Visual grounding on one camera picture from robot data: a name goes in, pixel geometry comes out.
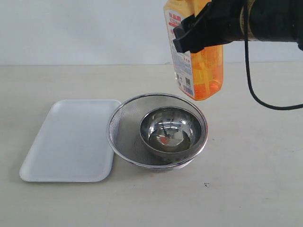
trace white table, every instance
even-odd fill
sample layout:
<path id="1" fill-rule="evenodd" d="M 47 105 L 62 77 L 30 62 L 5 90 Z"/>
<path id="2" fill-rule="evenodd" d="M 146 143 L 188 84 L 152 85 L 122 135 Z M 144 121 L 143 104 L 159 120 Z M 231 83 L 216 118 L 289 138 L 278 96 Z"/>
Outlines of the white table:
<path id="1" fill-rule="evenodd" d="M 252 64 L 256 93 L 303 102 L 303 64 Z M 266 109 L 249 94 L 245 65 L 226 64 L 223 89 L 194 102 L 209 123 L 204 152 L 151 174 L 115 156 L 100 183 L 25 183 L 20 166 L 51 105 L 148 92 L 186 97 L 171 65 L 0 67 L 0 226 L 285 227 L 303 223 L 303 110 Z"/>

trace metal bowl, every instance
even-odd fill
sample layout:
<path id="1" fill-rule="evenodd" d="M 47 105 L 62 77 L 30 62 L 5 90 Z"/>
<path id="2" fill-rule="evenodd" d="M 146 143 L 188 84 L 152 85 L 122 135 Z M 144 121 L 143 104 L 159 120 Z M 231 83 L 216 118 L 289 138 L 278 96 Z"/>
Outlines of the metal bowl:
<path id="1" fill-rule="evenodd" d="M 180 158 L 158 158 L 159 156 L 148 149 L 149 145 L 146 146 L 140 133 L 141 125 L 149 119 L 147 116 L 151 116 L 153 111 L 167 107 L 172 107 L 174 110 L 177 108 L 178 116 L 183 120 L 189 122 L 191 119 L 196 122 L 191 126 L 188 125 L 188 129 L 186 129 L 187 123 L 182 128 L 184 132 L 187 132 L 190 148 L 182 148 L 185 143 L 181 145 L 179 150 L 182 150 L 180 152 L 182 157 Z M 196 130 L 192 133 L 194 136 L 189 133 L 190 130 Z M 113 112 L 107 125 L 107 139 L 117 155 L 135 166 L 156 170 L 156 172 L 180 169 L 188 165 L 203 150 L 207 136 L 207 123 L 202 112 L 186 99 L 164 93 L 144 94 L 123 102 Z"/>
<path id="2" fill-rule="evenodd" d="M 202 123 L 191 112 L 175 106 L 150 111 L 140 123 L 146 149 L 165 161 L 187 158 L 202 136 Z"/>

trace wire mesh colander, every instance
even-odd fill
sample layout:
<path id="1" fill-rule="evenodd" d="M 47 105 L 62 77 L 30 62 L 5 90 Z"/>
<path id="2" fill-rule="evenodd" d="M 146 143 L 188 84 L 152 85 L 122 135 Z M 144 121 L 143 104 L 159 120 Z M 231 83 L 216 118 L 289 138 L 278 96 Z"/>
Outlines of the wire mesh colander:
<path id="1" fill-rule="evenodd" d="M 201 122 L 202 135 L 197 149 L 186 159 L 164 161 L 151 154 L 140 138 L 140 122 L 151 110 L 178 106 L 195 115 Z M 136 96 L 122 103 L 112 114 L 107 126 L 107 138 L 116 154 L 124 160 L 149 169 L 175 169 L 187 165 L 204 148 L 208 136 L 208 128 L 202 112 L 189 101 L 170 94 L 151 93 Z"/>

